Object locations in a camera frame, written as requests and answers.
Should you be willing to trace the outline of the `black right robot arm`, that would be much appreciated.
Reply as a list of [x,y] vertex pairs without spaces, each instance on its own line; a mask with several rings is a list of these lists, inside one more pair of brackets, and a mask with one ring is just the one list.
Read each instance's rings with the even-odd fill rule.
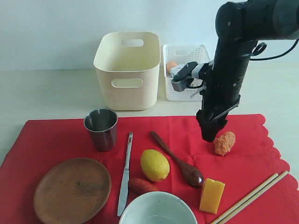
[[199,72],[205,89],[196,118],[203,140],[213,142],[239,105],[240,89],[253,49],[259,40],[296,40],[299,37],[297,0],[227,2],[216,15],[218,36],[214,63]]

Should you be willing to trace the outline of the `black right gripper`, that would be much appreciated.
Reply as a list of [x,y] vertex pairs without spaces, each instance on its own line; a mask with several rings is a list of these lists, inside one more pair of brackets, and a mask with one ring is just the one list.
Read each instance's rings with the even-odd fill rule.
[[239,105],[240,89],[249,59],[214,60],[206,78],[197,120],[204,141],[213,142],[227,124],[228,113]]

